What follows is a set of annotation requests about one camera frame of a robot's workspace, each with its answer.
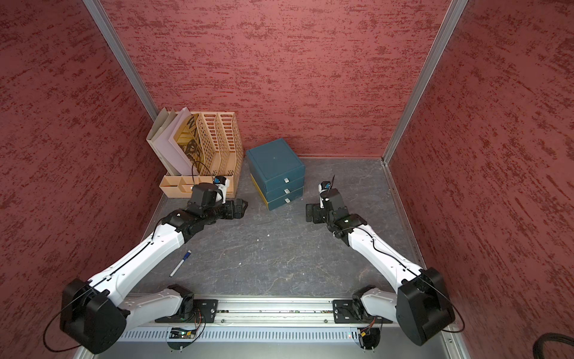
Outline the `teal drawer cabinet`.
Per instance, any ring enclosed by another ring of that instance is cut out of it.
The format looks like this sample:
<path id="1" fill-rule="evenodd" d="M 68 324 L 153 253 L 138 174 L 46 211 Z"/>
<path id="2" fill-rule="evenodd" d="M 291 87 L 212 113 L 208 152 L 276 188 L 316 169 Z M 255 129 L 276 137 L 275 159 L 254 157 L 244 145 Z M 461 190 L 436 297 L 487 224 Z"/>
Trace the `teal drawer cabinet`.
<path id="1" fill-rule="evenodd" d="M 284 139 L 247 151 L 252 181 L 268 210 L 303 196 L 305 164 Z"/>

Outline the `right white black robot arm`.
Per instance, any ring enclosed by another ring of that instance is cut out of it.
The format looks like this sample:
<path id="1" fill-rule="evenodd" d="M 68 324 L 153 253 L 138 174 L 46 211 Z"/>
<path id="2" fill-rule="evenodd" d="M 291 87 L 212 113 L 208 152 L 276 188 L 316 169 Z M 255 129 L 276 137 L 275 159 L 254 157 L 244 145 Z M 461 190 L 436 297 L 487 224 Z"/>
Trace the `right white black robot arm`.
<path id="1" fill-rule="evenodd" d="M 389 292 L 374 286 L 356 291 L 349 305 L 334 306 L 335 317 L 370 325 L 379 319 L 398 323 L 417 346 L 446 330 L 455 320 L 455 307 L 443 276 L 436 269 L 423 269 L 384 242 L 363 217 L 348 211 L 332 182 L 321 182 L 318 194 L 318 203 L 306 205 L 306 221 L 325 225 L 335 238 L 363 255 L 392 287 Z"/>

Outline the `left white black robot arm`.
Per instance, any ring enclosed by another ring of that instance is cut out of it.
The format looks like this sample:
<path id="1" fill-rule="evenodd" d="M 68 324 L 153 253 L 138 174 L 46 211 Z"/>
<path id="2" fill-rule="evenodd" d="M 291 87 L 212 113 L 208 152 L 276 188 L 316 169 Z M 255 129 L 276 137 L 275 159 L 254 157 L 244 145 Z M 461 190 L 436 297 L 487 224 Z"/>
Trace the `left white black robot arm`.
<path id="1" fill-rule="evenodd" d="M 205 323 L 194 307 L 194 294 L 180 285 L 129 299 L 132 289 L 164 258 L 187 244 L 207 225 L 243 218 L 248 202 L 227 199 L 227 187 L 217 177 L 192 189 L 185 209 L 161 218 L 152 234 L 128 254 L 88 281 L 78 278 L 64 288 L 60 329 L 86 350 L 100 354 L 125 331 L 156 320 Z"/>

